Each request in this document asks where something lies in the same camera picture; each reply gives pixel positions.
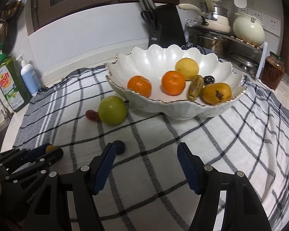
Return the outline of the dark blue plum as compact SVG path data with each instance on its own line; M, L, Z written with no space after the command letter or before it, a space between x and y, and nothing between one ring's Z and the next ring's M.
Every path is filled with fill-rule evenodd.
M123 141L121 140L116 140L113 142L113 145L115 146L116 148L116 154L117 155L121 155L125 152L126 150L126 145Z

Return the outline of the small red fruit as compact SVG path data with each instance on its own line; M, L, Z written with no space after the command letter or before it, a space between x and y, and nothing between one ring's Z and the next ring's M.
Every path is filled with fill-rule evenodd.
M86 111L86 118L90 121L99 122L101 121L98 112L94 110L87 110Z

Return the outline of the green apple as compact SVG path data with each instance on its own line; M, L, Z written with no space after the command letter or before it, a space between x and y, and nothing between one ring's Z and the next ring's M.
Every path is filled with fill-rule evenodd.
M103 123L117 126L125 121L127 107L120 97L115 95L107 96L100 102L98 115Z

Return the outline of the orange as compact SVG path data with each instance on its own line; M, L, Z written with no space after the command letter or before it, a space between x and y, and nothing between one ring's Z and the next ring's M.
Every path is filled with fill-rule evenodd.
M175 70L167 71L161 79L162 90L168 95L179 95L186 86L184 76Z
M152 91L151 82L143 76L133 76L129 79L127 88L149 97Z

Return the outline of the yellow mango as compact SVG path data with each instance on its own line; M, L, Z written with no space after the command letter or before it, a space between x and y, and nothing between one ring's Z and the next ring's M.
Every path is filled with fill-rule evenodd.
M232 91L228 84L218 82L216 84L208 84L202 89L202 99L211 105L225 102L232 98Z

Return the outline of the spotted banana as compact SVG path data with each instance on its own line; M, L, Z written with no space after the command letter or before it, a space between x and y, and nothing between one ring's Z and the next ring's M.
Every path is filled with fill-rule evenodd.
M204 78L198 74L191 80L187 91L187 99L190 101L195 101L200 96L203 86Z

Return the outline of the dark red plum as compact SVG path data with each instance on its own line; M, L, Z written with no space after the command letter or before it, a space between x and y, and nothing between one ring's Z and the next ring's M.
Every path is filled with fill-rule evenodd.
M213 76L204 76L203 80L204 80L204 85L214 84L215 82L215 79Z

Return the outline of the yellow lemon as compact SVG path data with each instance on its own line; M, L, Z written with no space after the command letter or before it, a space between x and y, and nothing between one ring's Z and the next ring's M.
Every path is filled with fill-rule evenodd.
M199 65L193 59L183 58L176 62L175 70L181 73L185 80L192 80L199 73Z

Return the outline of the metal kitchen shelf rack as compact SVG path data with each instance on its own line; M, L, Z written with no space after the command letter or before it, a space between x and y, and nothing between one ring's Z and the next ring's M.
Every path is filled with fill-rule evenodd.
M244 55L247 58L259 64L258 70L256 71L255 74L247 73L241 69L240 70L250 75L254 80L259 80L261 78L261 75L263 73L263 67L265 64L266 54L268 50L267 42L264 42L261 46L254 46L231 34L224 34L221 32L206 30L204 28L198 28L194 24L191 23L192 20L194 19L186 19L186 23L185 23L185 32L186 32L186 37L188 39L188 43L193 44L194 46L197 46L194 43L194 33L209 33L218 37L223 37L225 39L228 39L230 41L230 47L229 47L227 58L223 60L233 61L234 66L237 69L240 69L239 62L237 62L231 57L231 53Z

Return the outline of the white scalloped fruit bowl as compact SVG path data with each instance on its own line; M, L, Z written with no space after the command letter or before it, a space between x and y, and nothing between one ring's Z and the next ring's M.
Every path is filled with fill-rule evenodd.
M166 94L161 83L163 75L174 70L177 61L185 57L197 62L201 76L212 75L216 82L228 84L232 98L210 105L201 98L188 100L188 87L179 95ZM242 85L243 74L234 73L230 62L220 62L214 53L203 55L197 48L183 50L177 45L162 48L153 44L146 50L135 47L128 55L117 54L114 63L106 64L106 70L106 79L112 89L135 108L148 113L164 113L177 120L195 116L215 117L229 109L247 90L247 87ZM149 97L128 89L129 79L136 75L151 82L152 91Z

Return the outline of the glass jar red sauce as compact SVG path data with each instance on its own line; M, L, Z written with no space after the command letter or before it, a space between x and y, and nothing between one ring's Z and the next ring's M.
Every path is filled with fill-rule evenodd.
M285 73L285 61L270 51L265 59L261 82L272 90L276 90Z

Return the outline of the steel lid under shelf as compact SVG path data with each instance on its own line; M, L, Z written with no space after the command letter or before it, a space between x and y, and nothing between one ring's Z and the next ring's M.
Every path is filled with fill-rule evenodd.
M239 62L239 68L247 73L256 73L259 64L244 55L231 53L231 57Z

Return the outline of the hanging brass ladle pot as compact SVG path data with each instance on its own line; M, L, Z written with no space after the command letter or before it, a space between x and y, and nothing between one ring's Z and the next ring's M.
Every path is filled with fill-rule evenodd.
M21 0L14 0L7 3L3 8L0 17L3 20L10 20L17 17L23 7L23 2Z

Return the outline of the black knife block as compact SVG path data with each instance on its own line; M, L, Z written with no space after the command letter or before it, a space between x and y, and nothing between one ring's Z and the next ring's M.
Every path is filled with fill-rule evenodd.
M184 30L174 4L156 6L153 0L139 0L143 10L154 9L158 19L159 28L153 30L148 25L148 46L156 44L162 48L168 48L172 44L182 47L186 44Z

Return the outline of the cream ceramic pot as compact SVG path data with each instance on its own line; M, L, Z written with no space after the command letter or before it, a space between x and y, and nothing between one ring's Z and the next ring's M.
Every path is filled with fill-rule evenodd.
M254 46L261 46L265 41L262 22L255 16L235 13L233 32L235 36Z

